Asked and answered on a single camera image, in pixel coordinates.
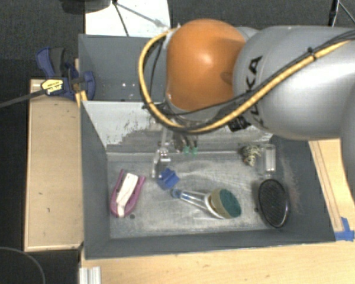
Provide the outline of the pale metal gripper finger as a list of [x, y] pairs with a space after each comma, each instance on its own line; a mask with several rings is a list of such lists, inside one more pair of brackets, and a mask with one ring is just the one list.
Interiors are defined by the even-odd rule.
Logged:
[[157, 149], [157, 161], [160, 163], [170, 163], [171, 158], [168, 149], [169, 143], [162, 141]]
[[162, 171], [163, 163], [162, 159], [159, 157], [158, 159], [154, 159], [151, 167], [151, 177], [153, 179], [158, 179], [160, 172]]

